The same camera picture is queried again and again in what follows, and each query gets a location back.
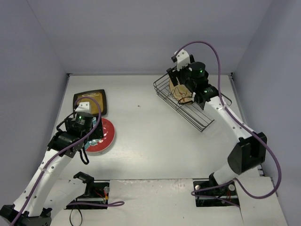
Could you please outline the round red teal plate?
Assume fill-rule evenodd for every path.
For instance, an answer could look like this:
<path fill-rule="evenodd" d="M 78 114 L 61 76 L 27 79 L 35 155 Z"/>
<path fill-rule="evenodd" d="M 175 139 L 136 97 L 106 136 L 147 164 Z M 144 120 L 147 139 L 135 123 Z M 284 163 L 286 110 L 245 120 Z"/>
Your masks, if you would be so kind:
<path fill-rule="evenodd" d="M 106 118 L 102 118 L 103 125 L 103 138 L 92 139 L 85 144 L 85 150 L 88 153 L 104 153 L 109 150 L 109 147 L 113 144 L 116 130 L 112 122 Z"/>

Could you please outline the round bird pattern plate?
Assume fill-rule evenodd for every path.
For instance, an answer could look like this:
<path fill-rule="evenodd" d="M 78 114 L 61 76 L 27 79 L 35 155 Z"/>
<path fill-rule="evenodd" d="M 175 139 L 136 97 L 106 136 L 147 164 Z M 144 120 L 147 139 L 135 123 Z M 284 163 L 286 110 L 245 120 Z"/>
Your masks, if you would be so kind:
<path fill-rule="evenodd" d="M 178 105 L 185 105 L 193 103 L 192 93 L 181 84 L 174 86 L 169 80 L 169 89 L 173 99 L 177 101 Z"/>

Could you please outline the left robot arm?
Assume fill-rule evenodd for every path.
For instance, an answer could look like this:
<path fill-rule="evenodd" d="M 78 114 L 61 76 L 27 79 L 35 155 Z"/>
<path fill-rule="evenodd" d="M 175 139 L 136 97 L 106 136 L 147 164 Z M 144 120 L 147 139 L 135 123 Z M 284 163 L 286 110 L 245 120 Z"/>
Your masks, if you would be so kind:
<path fill-rule="evenodd" d="M 77 173 L 58 191 L 52 192 L 60 174 L 77 152 L 85 154 L 85 144 L 103 137 L 102 118 L 78 112 L 62 122 L 66 130 L 58 129 L 48 144 L 44 158 L 23 193 L 11 205 L 3 205 L 0 215 L 11 226 L 48 226 L 55 215 L 78 196 L 90 197 L 94 192 L 93 177 Z"/>

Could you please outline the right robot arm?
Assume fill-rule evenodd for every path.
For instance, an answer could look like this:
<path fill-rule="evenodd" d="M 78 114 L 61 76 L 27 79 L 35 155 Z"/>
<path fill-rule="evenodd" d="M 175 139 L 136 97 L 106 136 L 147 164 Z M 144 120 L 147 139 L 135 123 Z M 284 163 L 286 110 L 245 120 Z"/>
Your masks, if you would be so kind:
<path fill-rule="evenodd" d="M 255 133 L 234 114 L 219 96 L 218 89 L 209 83 L 204 63 L 194 62 L 180 70 L 173 67 L 166 72 L 174 86 L 183 85 L 192 94 L 193 102 L 221 123 L 232 142 L 233 149 L 226 163 L 209 177 L 210 192 L 219 194 L 224 190 L 225 183 L 265 161 L 266 135 Z"/>

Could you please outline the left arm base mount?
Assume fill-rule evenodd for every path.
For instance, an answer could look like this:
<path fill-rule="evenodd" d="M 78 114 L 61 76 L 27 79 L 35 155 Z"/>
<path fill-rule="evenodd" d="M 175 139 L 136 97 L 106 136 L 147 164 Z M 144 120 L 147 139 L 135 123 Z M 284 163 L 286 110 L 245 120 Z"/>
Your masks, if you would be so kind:
<path fill-rule="evenodd" d="M 81 195 L 71 203 L 87 202 L 90 204 L 108 204 L 108 192 L 110 189 L 109 181 L 95 181 L 95 187 L 92 188 L 89 196 Z M 79 209 L 79 210 L 106 210 L 108 207 L 92 206 L 86 204 L 76 204 L 65 207 L 65 210 Z"/>

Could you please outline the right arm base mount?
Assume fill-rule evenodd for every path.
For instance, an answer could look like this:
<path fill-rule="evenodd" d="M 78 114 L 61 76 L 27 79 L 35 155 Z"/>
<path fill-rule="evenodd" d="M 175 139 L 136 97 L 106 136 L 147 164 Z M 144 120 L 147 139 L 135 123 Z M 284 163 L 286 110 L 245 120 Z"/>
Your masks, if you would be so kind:
<path fill-rule="evenodd" d="M 212 187 L 208 180 L 193 181 L 193 196 L 195 197 L 196 207 L 240 207 L 235 183 L 204 191 L 205 188 Z"/>

